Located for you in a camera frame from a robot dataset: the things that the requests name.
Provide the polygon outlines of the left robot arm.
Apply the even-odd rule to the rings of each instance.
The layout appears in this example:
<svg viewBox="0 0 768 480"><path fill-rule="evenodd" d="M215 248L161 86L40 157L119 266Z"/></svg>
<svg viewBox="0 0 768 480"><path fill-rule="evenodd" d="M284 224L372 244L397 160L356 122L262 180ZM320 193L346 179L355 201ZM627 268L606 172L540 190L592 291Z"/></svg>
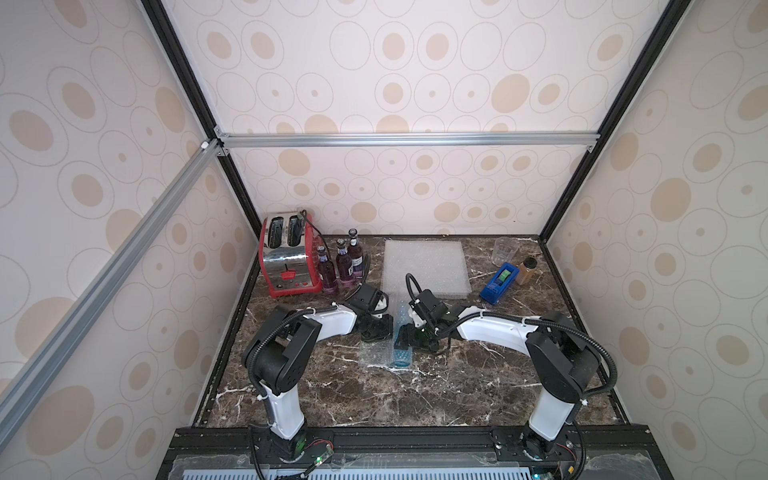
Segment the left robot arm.
<svg viewBox="0 0 768 480"><path fill-rule="evenodd" d="M279 305L269 314L244 349L241 361L257 398L266 403L273 435L292 441L305 428L298 383L315 345L355 331L368 341L389 338L393 320L388 307L385 292L362 284L340 303L303 309Z"/></svg>

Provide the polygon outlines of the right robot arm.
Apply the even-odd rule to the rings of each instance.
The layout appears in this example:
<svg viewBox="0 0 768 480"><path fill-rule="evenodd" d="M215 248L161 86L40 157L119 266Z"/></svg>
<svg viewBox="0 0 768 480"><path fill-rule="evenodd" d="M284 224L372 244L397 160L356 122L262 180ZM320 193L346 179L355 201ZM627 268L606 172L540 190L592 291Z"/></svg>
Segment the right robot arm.
<svg viewBox="0 0 768 480"><path fill-rule="evenodd" d="M440 342L459 339L495 344L527 355L542 390L521 441L539 455L552 450L588 400L614 388L618 368L609 351L559 312L515 316L477 306L449 306L430 290L408 302L410 321L398 329L398 349L432 354Z"/></svg>

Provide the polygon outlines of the blue liquid glass bottle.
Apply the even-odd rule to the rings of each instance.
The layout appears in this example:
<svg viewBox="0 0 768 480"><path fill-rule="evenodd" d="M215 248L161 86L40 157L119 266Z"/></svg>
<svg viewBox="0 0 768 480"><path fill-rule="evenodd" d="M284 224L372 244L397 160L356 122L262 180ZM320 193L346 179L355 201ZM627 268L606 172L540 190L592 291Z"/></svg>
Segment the blue liquid glass bottle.
<svg viewBox="0 0 768 480"><path fill-rule="evenodd" d="M408 314L408 310L409 310L408 299L404 296L398 296L395 299L393 312L392 312L393 320L394 320L394 330L393 330L394 343L395 343L395 339L396 339L399 328L402 325L412 324L412 319ZM412 349L409 349L406 351L398 351L394 349L394 343L393 343L393 367L397 369L408 369L412 363L412 355L413 355Z"/></svg>

